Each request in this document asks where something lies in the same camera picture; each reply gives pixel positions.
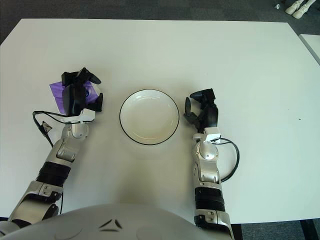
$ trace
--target purple object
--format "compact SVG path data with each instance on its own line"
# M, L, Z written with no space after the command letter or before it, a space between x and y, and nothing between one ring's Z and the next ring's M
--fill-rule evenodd
M58 106L59 112L62 114L66 114L64 109L64 103L62 100L62 92L65 89L65 87L62 85L62 82L55 82L49 85L52 91L52 94L54 96L56 105ZM83 84L86 95L85 95L85 103L90 104L94 103L96 99L98 98L98 94L96 93L94 87L92 86L92 83L90 81L86 81Z

